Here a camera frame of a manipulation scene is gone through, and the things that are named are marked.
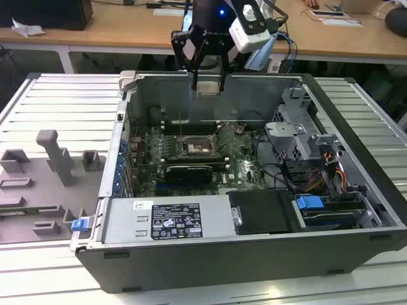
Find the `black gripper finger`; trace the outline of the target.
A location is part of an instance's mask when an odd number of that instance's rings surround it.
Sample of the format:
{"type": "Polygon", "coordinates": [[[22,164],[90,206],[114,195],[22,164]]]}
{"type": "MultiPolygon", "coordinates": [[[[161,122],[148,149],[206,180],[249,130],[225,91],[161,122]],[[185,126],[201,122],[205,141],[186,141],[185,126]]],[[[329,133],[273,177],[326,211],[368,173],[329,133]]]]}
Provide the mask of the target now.
{"type": "Polygon", "coordinates": [[[218,88],[219,88],[219,92],[223,92],[226,77],[230,72],[229,58],[228,58],[227,53],[221,55],[221,61],[219,64],[219,68],[220,68],[220,75],[219,75],[218,88]]]}
{"type": "Polygon", "coordinates": [[[172,31],[171,44],[180,68],[192,73],[191,89],[196,90],[198,70],[206,56],[204,30],[172,31]]]}

